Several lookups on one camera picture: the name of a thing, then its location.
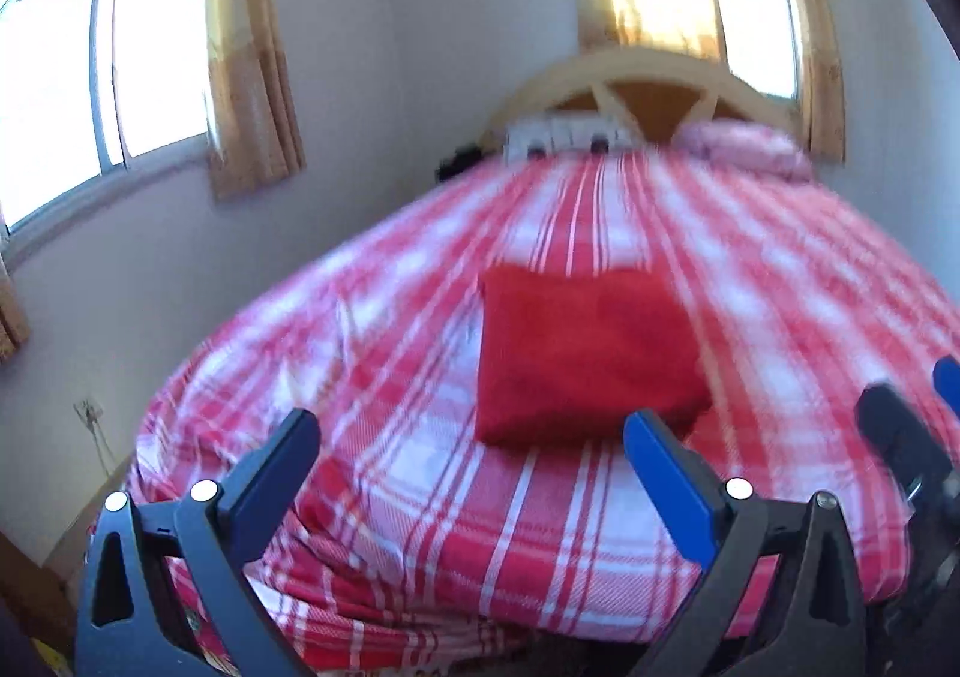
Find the window glass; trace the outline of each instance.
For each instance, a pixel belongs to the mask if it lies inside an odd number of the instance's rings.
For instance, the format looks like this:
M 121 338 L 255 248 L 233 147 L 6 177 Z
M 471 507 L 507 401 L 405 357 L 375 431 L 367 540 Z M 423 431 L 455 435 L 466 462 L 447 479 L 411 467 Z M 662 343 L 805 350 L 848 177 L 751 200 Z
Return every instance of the window glass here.
M 719 0 L 730 70 L 769 95 L 797 93 L 788 0 Z
M 113 95 L 113 0 L 97 1 L 97 94 L 100 101 L 100 119 L 104 123 L 104 144 L 109 161 L 123 163 L 120 146 L 120 127 Z
M 91 1 L 21 0 L 0 17 L 0 204 L 8 226 L 100 174 Z
M 131 157 L 206 132 L 202 0 L 116 0 L 116 84 Z

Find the pillow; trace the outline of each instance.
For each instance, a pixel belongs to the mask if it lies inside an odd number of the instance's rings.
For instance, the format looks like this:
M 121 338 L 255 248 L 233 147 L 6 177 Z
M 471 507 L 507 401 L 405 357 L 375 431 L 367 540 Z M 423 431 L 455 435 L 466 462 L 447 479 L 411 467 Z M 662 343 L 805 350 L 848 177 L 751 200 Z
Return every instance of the pillow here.
M 576 149 L 589 150 L 606 142 L 608 150 L 642 146 L 626 125 L 596 113 L 546 113 L 519 119 L 507 128 L 503 146 L 506 163 L 525 163 L 530 158 Z
M 567 278 L 497 265 L 480 287 L 478 441 L 619 439 L 626 417 L 643 408 L 685 436 L 709 408 L 690 320 L 657 276 Z
M 810 158 L 797 142 L 789 134 L 756 122 L 690 122 L 680 125 L 670 145 L 713 166 L 733 166 L 789 182 L 813 179 Z

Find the wooden furniture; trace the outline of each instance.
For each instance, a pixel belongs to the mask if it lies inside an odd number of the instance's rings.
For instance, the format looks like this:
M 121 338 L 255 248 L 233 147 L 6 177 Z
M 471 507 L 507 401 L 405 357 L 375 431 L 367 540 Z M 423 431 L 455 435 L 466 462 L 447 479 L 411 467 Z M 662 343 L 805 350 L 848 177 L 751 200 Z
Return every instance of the wooden furniture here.
M 500 107 L 481 143 L 496 148 L 512 121 L 553 110 L 611 115 L 656 143 L 669 142 L 680 123 L 713 118 L 800 131 L 796 107 L 760 94 L 715 62 L 624 46 L 551 65 Z
M 44 642 L 64 656 L 73 653 L 77 613 L 61 581 L 40 568 L 0 534 L 0 598 L 31 639 Z

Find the metal rivet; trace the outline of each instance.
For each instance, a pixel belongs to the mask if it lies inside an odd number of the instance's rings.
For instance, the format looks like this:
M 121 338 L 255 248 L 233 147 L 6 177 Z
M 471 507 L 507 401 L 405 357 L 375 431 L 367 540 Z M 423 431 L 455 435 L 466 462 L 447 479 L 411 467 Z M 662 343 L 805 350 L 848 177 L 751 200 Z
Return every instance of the metal rivet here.
M 107 512 L 119 512 L 127 506 L 127 501 L 127 494 L 122 490 L 118 490 L 107 496 L 107 500 L 104 501 L 104 507 L 107 507 Z
M 734 476 L 733 479 L 727 480 L 727 495 L 730 498 L 736 498 L 737 500 L 743 501 L 750 498 L 754 494 L 754 486 L 751 485 L 746 479 L 741 479 L 739 476 Z
M 822 490 L 817 494 L 817 506 L 823 509 L 836 509 L 837 505 L 837 496 L 833 493 L 827 493 L 827 491 Z
M 190 488 L 190 498 L 195 501 L 209 501 L 214 495 L 217 495 L 219 486 L 212 479 L 200 479 L 192 488 Z

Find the pink pillow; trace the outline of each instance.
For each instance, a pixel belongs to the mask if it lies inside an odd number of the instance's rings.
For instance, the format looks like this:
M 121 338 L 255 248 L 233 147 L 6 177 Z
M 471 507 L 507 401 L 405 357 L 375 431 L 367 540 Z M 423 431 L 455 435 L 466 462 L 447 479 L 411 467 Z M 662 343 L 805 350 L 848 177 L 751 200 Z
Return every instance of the pink pillow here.
M 756 122 L 690 122 L 680 126 L 670 146 L 712 166 L 733 166 L 787 182 L 813 180 L 813 165 L 797 142 L 784 131 Z

